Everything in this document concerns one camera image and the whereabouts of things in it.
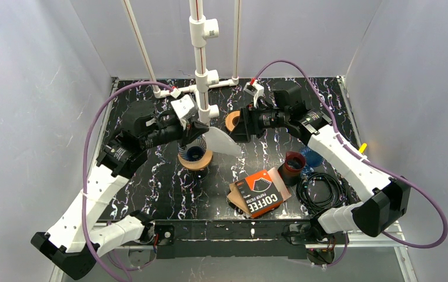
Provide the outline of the red and black carafe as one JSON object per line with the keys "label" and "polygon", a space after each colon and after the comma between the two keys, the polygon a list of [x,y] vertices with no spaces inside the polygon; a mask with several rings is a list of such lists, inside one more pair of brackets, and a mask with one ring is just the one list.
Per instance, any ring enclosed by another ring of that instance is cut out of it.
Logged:
{"label": "red and black carafe", "polygon": [[306,165],[306,159],[298,152],[288,151],[285,161],[278,168],[278,173],[286,186],[297,185],[301,179],[301,172]]}

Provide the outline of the yellow marker pen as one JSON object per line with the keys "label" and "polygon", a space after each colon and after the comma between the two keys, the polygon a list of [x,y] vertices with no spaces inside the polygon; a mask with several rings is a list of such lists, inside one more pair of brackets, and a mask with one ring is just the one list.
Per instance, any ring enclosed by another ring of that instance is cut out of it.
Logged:
{"label": "yellow marker pen", "polygon": [[361,154],[364,154],[366,148],[367,148],[367,143],[362,143],[361,146],[359,147],[359,152]]}

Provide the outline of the clear glass brown cup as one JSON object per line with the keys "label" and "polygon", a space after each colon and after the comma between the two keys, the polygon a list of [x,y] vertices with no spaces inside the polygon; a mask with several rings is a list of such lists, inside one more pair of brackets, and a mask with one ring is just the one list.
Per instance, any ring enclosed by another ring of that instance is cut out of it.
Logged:
{"label": "clear glass brown cup", "polygon": [[206,167],[200,170],[190,170],[189,174],[193,177],[193,179],[202,181],[209,173],[209,168]]}

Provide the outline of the wooden ring dripper holder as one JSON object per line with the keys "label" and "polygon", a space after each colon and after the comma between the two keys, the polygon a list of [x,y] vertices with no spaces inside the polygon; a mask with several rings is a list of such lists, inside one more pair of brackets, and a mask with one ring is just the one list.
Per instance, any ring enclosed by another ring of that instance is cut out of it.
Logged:
{"label": "wooden ring dripper holder", "polygon": [[207,150],[205,154],[202,156],[202,158],[196,161],[187,161],[183,159],[180,154],[178,154],[178,160],[180,164],[184,168],[191,171],[199,171],[207,168],[210,165],[212,158],[213,158],[213,152],[210,150]]}

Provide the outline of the blue glass dripper cone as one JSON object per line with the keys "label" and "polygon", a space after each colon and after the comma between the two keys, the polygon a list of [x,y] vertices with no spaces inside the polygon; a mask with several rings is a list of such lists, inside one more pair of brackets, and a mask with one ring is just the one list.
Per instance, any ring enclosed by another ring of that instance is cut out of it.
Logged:
{"label": "blue glass dripper cone", "polygon": [[203,137],[198,137],[185,147],[178,148],[178,153],[187,161],[196,161],[202,158],[207,151],[206,142]]}

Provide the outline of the aluminium frame rail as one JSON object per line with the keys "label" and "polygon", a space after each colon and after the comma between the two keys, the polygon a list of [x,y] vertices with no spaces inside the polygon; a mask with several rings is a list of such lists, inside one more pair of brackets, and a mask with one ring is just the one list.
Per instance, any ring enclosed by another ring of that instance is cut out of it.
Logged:
{"label": "aluminium frame rail", "polygon": [[151,250],[156,259],[182,257],[287,257],[309,260],[316,266],[334,265],[349,247],[393,247],[405,281],[417,277],[405,246],[384,235],[361,231],[321,235],[308,220],[161,220],[141,234],[131,232],[121,242],[112,238],[118,223],[90,233],[99,257],[116,249]]}

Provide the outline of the orange coffee filter package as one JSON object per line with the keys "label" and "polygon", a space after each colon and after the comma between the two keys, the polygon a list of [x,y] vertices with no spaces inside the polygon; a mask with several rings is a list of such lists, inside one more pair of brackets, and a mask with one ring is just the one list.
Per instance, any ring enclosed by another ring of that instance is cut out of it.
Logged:
{"label": "orange coffee filter package", "polygon": [[228,200],[249,219],[276,209],[291,197],[290,191],[274,167],[231,183],[229,189]]}

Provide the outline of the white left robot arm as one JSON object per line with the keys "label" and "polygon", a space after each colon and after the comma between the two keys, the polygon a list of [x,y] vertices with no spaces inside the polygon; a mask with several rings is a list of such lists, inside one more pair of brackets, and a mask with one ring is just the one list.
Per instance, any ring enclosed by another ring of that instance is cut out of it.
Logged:
{"label": "white left robot arm", "polygon": [[131,104],[123,124],[99,152],[95,167],[86,173],[85,187],[52,227],[31,239],[34,247],[72,279],[85,277],[98,258],[125,243],[157,242],[154,219],[139,210],[102,229],[93,226],[146,162],[149,149],[174,141],[185,146],[208,132],[209,127],[197,118],[198,106],[191,96],[170,105],[156,114],[146,100]]}

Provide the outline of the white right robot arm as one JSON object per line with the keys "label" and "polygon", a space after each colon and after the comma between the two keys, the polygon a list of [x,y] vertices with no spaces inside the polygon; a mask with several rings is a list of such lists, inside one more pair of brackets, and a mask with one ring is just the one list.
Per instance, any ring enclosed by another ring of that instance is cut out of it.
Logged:
{"label": "white right robot arm", "polygon": [[335,130],[327,114],[307,108],[300,87],[276,90],[274,96],[274,105],[250,103],[241,108],[230,137],[245,143],[252,136],[262,137],[266,129],[285,128],[341,174],[360,202],[323,210],[314,216],[315,229],[322,234],[360,230],[376,237],[407,212],[410,185],[372,168],[366,157]]}

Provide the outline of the white paper coffee filter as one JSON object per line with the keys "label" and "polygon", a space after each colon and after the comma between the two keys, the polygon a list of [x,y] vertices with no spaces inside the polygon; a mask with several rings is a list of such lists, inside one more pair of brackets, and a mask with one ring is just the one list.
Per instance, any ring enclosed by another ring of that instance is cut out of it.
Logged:
{"label": "white paper coffee filter", "polygon": [[208,150],[235,157],[242,154],[241,147],[226,132],[216,127],[211,126],[203,138]]}

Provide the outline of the white PVC pipe stand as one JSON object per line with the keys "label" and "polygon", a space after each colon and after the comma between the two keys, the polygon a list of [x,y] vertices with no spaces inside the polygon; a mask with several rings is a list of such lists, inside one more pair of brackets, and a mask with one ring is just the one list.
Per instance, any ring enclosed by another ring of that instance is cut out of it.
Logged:
{"label": "white PVC pipe stand", "polygon": [[209,124],[211,119],[219,116],[218,106],[209,104],[209,89],[236,86],[239,82],[238,59],[242,2],[234,2],[233,71],[232,77],[227,80],[219,80],[218,72],[207,69],[206,63],[206,44],[209,39],[219,36],[218,21],[204,16],[202,1],[190,1],[189,9],[190,38],[194,48],[196,65],[195,84],[185,88],[171,88],[169,90],[162,90],[158,86],[154,86],[153,94],[155,98],[162,99],[169,96],[178,98],[182,93],[194,93],[198,106],[199,120]]}

